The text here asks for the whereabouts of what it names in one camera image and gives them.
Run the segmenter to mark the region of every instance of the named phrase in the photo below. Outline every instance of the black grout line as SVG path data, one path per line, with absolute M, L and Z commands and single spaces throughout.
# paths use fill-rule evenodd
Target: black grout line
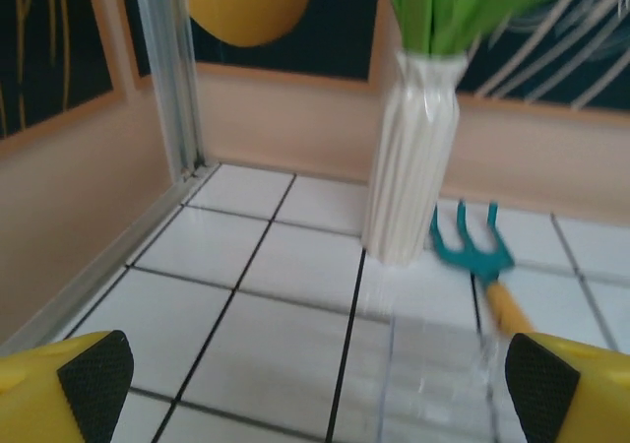
M 584 297 L 587 299 L 587 302 L 589 306 L 591 307 L 591 311 L 593 312 L 593 315 L 595 316 L 596 322 L 598 322 L 599 330 L 601 331 L 601 334 L 603 335 L 603 338 L 606 341 L 606 344 L 608 345 L 610 349 L 619 351 L 619 346 L 617 345 L 617 342 L 614 336 L 612 335 L 612 333 L 610 332 L 610 329 L 608 328 L 608 324 L 606 323 L 606 320 L 603 317 L 603 313 L 601 313 L 601 310 L 599 309 L 598 303 L 595 299 L 595 296 L 593 295 L 593 291 L 591 290 L 587 280 L 584 278 L 582 272 L 580 271 L 580 266 L 578 265 L 578 261 L 575 255 L 573 254 L 573 250 L 569 246 L 569 241 L 567 241 L 567 238 L 564 235 L 562 228 L 560 227 L 560 223 L 558 222 L 558 219 L 556 218 L 554 214 L 551 214 L 551 223 L 553 224 L 553 227 L 555 228 L 555 231 L 558 234 L 558 237 L 560 238 L 562 247 L 564 248 L 564 251 L 569 257 L 569 261 L 571 261 L 571 264 L 573 265 L 573 268 L 575 269 L 578 283 L 580 284 L 580 288 L 582 289 L 582 293 L 584 294 Z
M 141 389 L 139 387 L 131 386 L 129 388 L 129 392 L 131 394 L 136 394 L 138 396 L 147 397 L 147 398 L 153 399 L 155 401 L 166 402 L 167 404 L 170 404 L 173 401 L 173 399 L 171 397 L 169 397 L 169 396 L 166 396 L 164 394 L 160 394 L 159 392 L 154 392 L 154 391 L 148 391 L 146 389 Z
M 241 217 L 244 219 L 250 219 L 250 220 L 261 220 L 263 222 L 268 222 L 269 219 L 266 219 L 265 217 L 259 217 L 257 215 L 250 215 L 250 214 L 240 214 L 238 212 L 230 212 L 228 210 L 223 210 L 223 209 L 216 209 L 214 207 L 204 207 L 201 205 L 187 205 L 186 207 L 188 207 L 189 209 L 195 209 L 195 210 L 203 210 L 205 212 L 213 212 L 215 214 L 224 214 L 224 215 L 230 215 L 232 217 Z M 320 231 L 323 233 L 330 233 L 330 234 L 337 234 L 340 236 L 348 236 L 350 238 L 359 238 L 358 234 L 354 234 L 354 233 L 348 233 L 346 231 L 338 231 L 335 229 L 328 229 L 325 227 L 321 227 L 321 226 L 311 226 L 308 224 L 302 224 L 302 223 L 294 223 L 292 221 L 284 221 L 284 220 L 274 220 L 275 224 L 283 224 L 286 226 L 295 226 L 297 228 L 303 228 L 303 229 L 310 229 L 310 230 L 314 230 L 314 231 Z
M 472 289 L 472 305 L 474 306 L 474 320 L 476 321 L 476 333 L 481 336 L 481 314 L 479 313 L 479 301 L 476 295 L 476 286 L 474 285 L 474 274 L 471 273 L 471 289 Z
M 355 234 L 355 233 L 349 233 L 347 231 L 338 231 L 335 229 L 328 229 L 322 226 L 311 226 L 308 224 L 303 224 L 303 223 L 294 223 L 292 221 L 285 221 L 285 220 L 275 220 L 274 223 L 276 224 L 283 224 L 286 226 L 295 226 L 297 228 L 304 228 L 304 229 L 311 229 L 313 231 L 320 231 L 322 233 L 330 233 L 330 234 L 337 234 L 339 236 L 348 236 L 350 238 L 355 238 L 355 239 L 359 239 L 360 238 L 360 234 Z
M 180 205 L 177 207 L 177 210 L 175 211 L 175 213 L 172 215 L 172 217 L 170 219 L 168 219 L 168 221 L 162 226 L 160 227 L 157 232 L 152 231 L 151 234 L 156 234 L 151 241 L 149 241 L 149 243 L 147 243 L 147 245 L 142 248 L 142 250 L 136 255 L 136 257 L 134 258 L 134 260 L 131 263 L 127 263 L 125 262 L 125 264 L 128 264 L 129 266 L 135 266 L 136 263 L 138 261 L 140 261 L 140 259 L 145 255 L 145 253 L 147 251 L 149 251 L 149 248 L 151 248 L 156 241 L 158 240 L 158 238 L 161 236 L 162 233 L 164 233 L 164 231 L 175 221 L 175 219 L 177 217 L 179 217 L 179 214 L 181 214 L 183 212 L 184 208 Z
M 603 312 L 601 312 L 601 310 L 599 309 L 598 303 L 595 299 L 595 295 L 593 294 L 593 291 L 591 290 L 591 286 L 589 285 L 588 281 L 582 276 L 578 278 L 578 282 L 580 283 L 582 292 L 587 298 L 587 302 L 589 302 L 589 305 L 591 306 L 591 309 L 593 311 L 593 314 L 595 315 L 595 319 L 598 322 L 599 329 L 601 330 L 601 334 L 603 335 L 603 338 L 605 339 L 606 344 L 608 345 L 610 349 L 619 351 L 619 345 L 617 344 L 617 340 L 612 335 L 612 332 L 610 331 L 610 327 L 608 326 L 608 322 L 603 316 Z
M 236 285 L 234 286 L 234 289 L 232 290 L 232 292 L 230 293 L 229 297 L 227 298 L 227 301 L 225 302 L 225 305 L 223 306 L 223 309 L 221 310 L 221 312 L 219 314 L 219 317 L 217 318 L 217 321 L 215 322 L 215 325 L 213 326 L 212 330 L 208 334 L 208 337 L 206 338 L 206 340 L 202 344 L 201 349 L 200 349 L 199 353 L 197 354 L 197 357 L 195 358 L 195 361 L 193 362 L 193 365 L 191 366 L 191 368 L 189 369 L 188 373 L 186 374 L 186 378 L 182 382 L 182 384 L 181 384 L 181 386 L 179 388 L 179 391 L 177 391 L 177 394 L 175 395 L 175 398 L 171 402 L 170 408 L 168 409 L 168 412 L 164 416 L 164 419 L 162 420 L 161 424 L 159 425 L 159 428 L 157 429 L 156 435 L 154 436 L 154 438 L 152 440 L 153 443 L 157 443 L 159 441 L 159 439 L 161 438 L 161 435 L 164 433 L 164 430 L 166 429 L 166 426 L 168 425 L 168 422 L 170 421 L 170 418 L 172 417 L 172 414 L 173 414 L 173 412 L 175 410 L 175 407 L 177 406 L 177 404 L 179 404 L 181 402 L 182 396 L 184 395 L 184 392 L 186 392 L 186 388 L 188 387 L 188 384 L 190 383 L 191 379 L 193 378 L 193 375 L 195 374 L 195 371 L 197 371 L 197 367 L 199 367 L 199 364 L 201 363 L 201 360 L 204 357 L 204 354 L 206 353 L 206 350 L 210 346 L 210 342 L 212 341 L 213 337 L 215 336 L 215 333 L 217 332 L 217 329 L 219 328 L 223 318 L 225 317 L 225 314 L 227 312 L 227 308 L 229 307 L 229 305 L 231 304 L 232 300 L 236 296 L 236 292 L 240 288 L 240 285 L 243 282 L 243 279 L 245 278 L 245 275 L 247 274 L 247 271 L 249 270 L 250 266 L 254 262 L 254 258 L 256 257 L 256 254 L 260 250 L 260 247 L 262 246 L 263 241 L 265 241 L 265 237 L 267 236 L 267 233 L 269 232 L 269 230 L 270 230 L 270 228 L 272 226 L 272 223 L 274 222 L 274 218 L 276 217 L 276 215 L 278 214 L 278 211 L 280 210 L 281 206 L 283 205 L 284 199 L 286 199 L 286 196 L 288 195 L 289 190 L 293 186 L 293 182 L 295 182 L 295 175 L 293 175 L 293 177 L 291 178 L 291 181 L 289 182 L 288 187 L 286 188 L 286 191 L 284 192 L 283 197 L 281 198 L 280 202 L 278 203 L 278 206 L 276 207 L 276 210 L 274 211 L 274 214 L 273 214 L 272 218 L 267 223 L 267 226 L 265 227 L 265 230 L 263 231 L 263 234 L 261 235 L 260 239 L 258 240 L 258 243 L 256 244 L 256 247 L 254 248 L 254 251 L 250 255 L 249 260 L 247 261 L 247 264 L 245 264 L 245 267 L 243 268 L 243 271 L 241 272 L 241 274 L 240 274 L 240 276 L 238 278 L 238 281 L 236 282 Z
M 248 214 L 239 214 L 237 212 L 229 212 L 227 210 L 221 210 L 221 209 L 214 209 L 212 207 L 204 207 L 201 205 L 187 205 L 186 208 L 188 209 L 194 209 L 194 210 L 201 210 L 203 212 L 210 212 L 213 214 L 222 214 L 222 215 L 229 215 L 231 217 L 241 217 L 242 219 L 249 219 L 249 220 L 259 220 L 261 222 L 268 222 L 269 219 L 266 219 L 264 217 L 258 217 L 256 215 L 248 215 Z
M 573 254 L 573 250 L 569 246 L 569 242 L 567 241 L 566 236 L 564 236 L 564 232 L 562 232 L 562 228 L 560 227 L 560 223 L 556 218 L 555 214 L 549 215 L 551 218 L 551 224 L 553 225 L 553 229 L 555 230 L 555 234 L 558 235 L 558 239 L 560 240 L 560 244 L 562 244 L 562 249 L 564 249 L 564 254 L 569 258 L 569 262 L 571 263 L 571 267 L 573 268 L 574 276 L 580 277 L 580 266 L 578 265 L 578 260 Z
M 478 294 L 477 294 L 477 289 L 476 289 L 476 278 L 474 277 L 473 273 L 471 273 L 471 288 L 472 288 L 472 302 L 474 303 L 474 315 L 476 319 L 476 332 L 477 332 L 477 335 L 479 336 L 479 346 L 481 347 L 481 351 L 483 351 L 485 337 L 483 335 L 483 328 L 481 326 L 481 313 L 479 312 L 479 299 L 478 299 Z M 494 405 L 492 383 L 488 384 L 487 395 L 485 398 L 488 405 L 488 409 L 490 410 L 490 426 L 492 430 L 492 441 L 494 443 L 500 443 L 501 440 L 499 437 L 499 428 L 498 428 L 496 407 Z
M 365 249 L 361 251 L 361 259 L 358 263 L 358 272 L 356 273 L 356 284 L 354 285 L 354 296 L 352 297 L 352 307 L 350 315 L 347 318 L 346 339 L 344 340 L 344 348 L 342 350 L 342 360 L 339 366 L 339 374 L 337 376 L 337 384 L 335 386 L 335 394 L 333 404 L 331 406 L 331 415 L 328 421 L 328 430 L 326 431 L 326 442 L 333 441 L 335 434 L 335 423 L 337 422 L 337 411 L 342 398 L 342 387 L 344 385 L 344 375 L 346 374 L 347 355 L 350 349 L 350 340 L 352 338 L 352 326 L 354 325 L 354 315 L 356 314 L 356 305 L 358 303 L 359 290 L 361 288 L 361 279 L 363 278 L 363 266 L 365 264 Z
M 109 286 L 109 288 L 105 291 L 105 293 L 98 298 L 98 300 L 94 303 L 94 305 L 92 307 L 90 307 L 90 310 L 88 310 L 88 312 L 81 317 L 81 320 L 79 320 L 77 322 L 77 324 L 72 327 L 72 330 L 70 330 L 64 340 L 68 340 L 70 337 L 72 337 L 77 330 L 79 330 L 79 328 L 86 323 L 86 320 L 88 320 L 88 318 L 90 318 L 90 315 L 92 315 L 92 313 L 96 310 L 96 308 L 102 304 L 102 302 L 107 298 L 108 295 L 111 294 L 111 292 L 114 290 L 114 288 L 118 285 L 118 283 L 120 283 L 120 281 L 122 281 L 122 279 L 127 276 L 127 273 L 129 272 L 129 269 L 125 268 L 124 271 L 122 272 L 122 274 L 120 276 L 118 276 L 118 278 L 114 281 L 114 283 L 112 285 Z
M 192 284 L 198 284 L 198 285 L 205 285 L 208 287 L 212 287 L 212 288 L 217 288 L 220 290 L 227 290 L 230 291 L 233 289 L 232 286 L 229 285 L 221 285 L 221 284 L 216 284 L 216 283 L 211 283 L 209 281 L 203 281 L 200 279 L 195 279 L 195 278 L 189 278 L 186 276 L 181 276 L 179 274 L 173 274 L 173 273 L 166 273 L 163 271 L 158 271 L 155 269 L 150 269 L 150 268 L 145 268 L 142 266 L 134 266 L 133 267 L 134 270 L 136 271 L 140 271 L 142 273 L 147 273 L 147 274 L 153 274 L 155 276 L 162 276 L 162 277 L 166 277 L 166 278 L 170 278 L 170 279 L 176 279 L 179 281 L 184 281 L 187 283 L 192 283 Z M 259 290 L 246 290 L 246 289 L 239 289 L 238 290 L 239 294 L 243 294 L 243 295 L 251 295 L 253 297 L 259 297 L 259 298 L 265 298 L 267 300 L 273 300 L 274 302 L 280 302 L 280 303 L 285 303 L 287 305 L 294 305 L 296 307 L 302 307 L 302 308 L 308 308 L 311 310 L 319 310 L 322 312 L 327 312 L 327 313 L 335 313 L 337 315 L 343 315 L 345 317 L 348 316 L 349 314 L 349 310 L 343 310 L 341 307 L 340 308 L 334 308 L 334 307 L 328 307 L 326 305 L 323 304 L 318 304 L 318 303 L 313 303 L 313 302 L 304 302 L 301 300 L 296 300 L 296 299 L 292 299 L 289 297 L 280 297 L 278 295 L 271 295 Z
M 139 387 L 133 387 L 133 386 L 130 387 L 129 393 L 135 394 L 141 397 L 146 397 L 148 399 L 153 399 L 155 401 L 164 402 L 166 404 L 173 404 L 173 402 L 175 401 L 174 398 L 171 398 L 165 394 L 160 394 L 154 391 L 148 391 L 146 389 L 141 389 Z M 174 407 L 175 408 L 182 407 L 184 409 L 190 409 L 192 411 L 198 411 L 200 413 L 205 413 L 208 415 L 219 416 L 227 420 L 237 421 L 239 423 L 244 423 L 244 424 L 255 426 L 261 429 L 270 430 L 270 431 L 274 431 L 276 433 L 280 433 L 283 435 L 294 436 L 294 437 L 302 438 L 309 441 L 317 441 L 319 443 L 322 443 L 324 441 L 324 439 L 321 437 L 304 433 L 299 430 L 294 430 L 292 428 L 287 428 L 285 426 L 276 425 L 274 423 L 269 423 L 264 420 L 250 418 L 248 416 L 240 415 L 238 413 L 232 413 L 231 411 L 222 411 L 222 410 L 214 409 L 212 407 L 204 406 L 201 404 L 195 404 L 193 402 L 182 400 L 179 403 L 175 403 Z
M 184 281 L 186 283 L 206 285 L 208 287 L 219 288 L 221 290 L 234 289 L 234 287 L 231 285 L 211 283 L 210 281 L 203 281 L 201 279 L 196 279 L 196 278 L 192 278 L 188 276 L 182 276 L 181 274 L 169 273 L 166 271 L 159 271 L 157 269 L 146 268 L 144 266 L 132 266 L 132 269 L 134 269 L 135 271 L 140 271 L 141 273 L 153 274 L 154 276 L 162 276 L 164 278 L 176 279 L 178 281 Z
M 562 278 L 575 278 L 575 271 L 573 270 L 545 264 L 519 263 L 517 261 L 515 269 L 525 269 L 532 272 L 546 273 L 551 276 L 560 276 Z
M 580 277 L 584 278 L 585 281 L 592 281 L 594 283 L 600 283 L 604 285 L 612 285 L 615 287 L 621 287 L 625 289 L 630 289 L 630 279 L 621 278 L 621 277 L 612 277 L 612 276 L 604 276 L 599 273 L 584 273 L 580 272 Z
M 219 416 L 221 418 L 225 418 L 228 420 L 237 421 L 238 423 L 242 423 L 245 425 L 254 426 L 254 427 L 261 428 L 268 431 L 273 431 L 275 433 L 280 433 L 286 436 L 300 438 L 306 441 L 316 441 L 318 443 L 324 442 L 324 439 L 322 437 L 311 435 L 310 433 L 305 433 L 300 430 L 287 428 L 285 426 L 276 425 L 274 423 L 269 423 L 267 421 L 259 420 L 256 418 L 251 418 L 249 416 L 239 415 L 237 413 L 232 413 L 231 411 L 221 411 L 219 409 L 212 409 L 210 407 L 202 406 L 200 404 L 194 404 L 192 402 L 187 402 L 187 401 L 180 402 L 179 406 L 183 407 L 184 409 L 190 409 L 192 411 L 200 411 L 206 414 Z

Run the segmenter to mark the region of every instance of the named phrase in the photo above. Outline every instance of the beige wall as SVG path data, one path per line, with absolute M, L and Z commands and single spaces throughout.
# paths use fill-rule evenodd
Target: beige wall
M 126 100 L 0 161 L 0 343 L 170 185 L 156 99 L 134 88 L 105 4 Z
M 366 180 L 400 47 L 391 9 L 388 24 L 377 95 L 201 74 L 207 150 L 219 159 Z M 463 106 L 443 194 L 630 222 L 628 128 Z

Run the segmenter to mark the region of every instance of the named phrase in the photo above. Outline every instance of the dark blue wallpaper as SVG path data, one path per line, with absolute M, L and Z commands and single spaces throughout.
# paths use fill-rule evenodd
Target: dark blue wallpaper
M 111 90 L 92 0 L 0 0 L 0 140 Z
M 630 110 L 630 0 L 553 0 L 473 47 L 462 92 Z
M 235 47 L 191 20 L 195 58 L 256 69 L 367 81 L 378 0 L 310 0 L 292 32 L 272 43 Z M 150 72 L 137 0 L 125 0 L 139 72 Z

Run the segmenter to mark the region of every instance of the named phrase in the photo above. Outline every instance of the toy garden tool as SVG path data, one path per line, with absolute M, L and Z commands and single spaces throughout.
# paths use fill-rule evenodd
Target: toy garden tool
M 2 443 L 108 443 L 134 370 L 122 332 L 0 358 Z
M 501 271 L 514 267 L 514 259 L 496 228 L 496 211 L 497 205 L 495 203 L 490 204 L 487 225 L 496 243 L 494 251 L 490 253 L 480 251 L 474 246 L 466 227 L 466 205 L 463 201 L 460 201 L 457 206 L 457 230 L 462 237 L 464 247 L 455 251 L 444 244 L 437 224 L 437 207 L 431 221 L 431 238 L 435 252 L 443 261 L 468 269 L 479 279 L 497 327 L 501 332 L 508 335 L 530 333 L 534 331 L 534 327 L 512 298 L 507 287 L 498 280 Z
M 505 378 L 529 443 L 630 441 L 630 356 L 517 334 Z

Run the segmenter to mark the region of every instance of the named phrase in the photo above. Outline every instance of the black rubber pad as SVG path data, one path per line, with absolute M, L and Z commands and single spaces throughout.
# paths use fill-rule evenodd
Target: black rubber pad
M 111 441 L 133 373 L 129 342 L 120 331 L 59 368 L 59 382 L 86 443 Z
M 512 339 L 505 377 L 529 443 L 556 441 L 580 372 L 527 335 Z

